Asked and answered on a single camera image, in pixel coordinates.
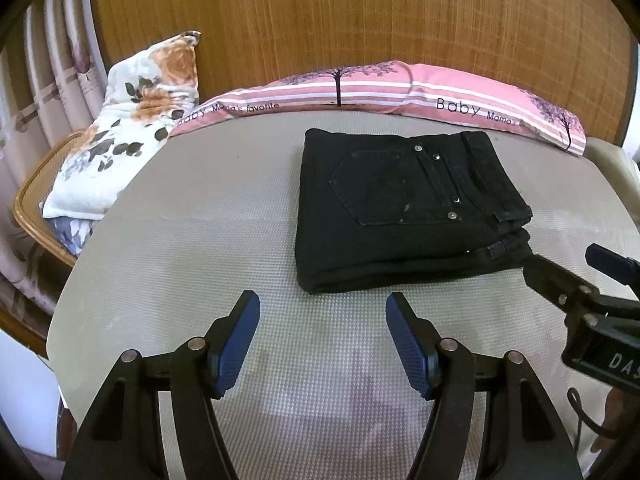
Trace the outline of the person's right hand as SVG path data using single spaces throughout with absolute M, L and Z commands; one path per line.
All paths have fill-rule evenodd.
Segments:
M 605 400 L 603 422 L 593 430 L 597 437 L 591 445 L 590 452 L 598 454 L 620 443 L 626 434 L 637 429 L 638 420 L 638 396 L 613 388 Z

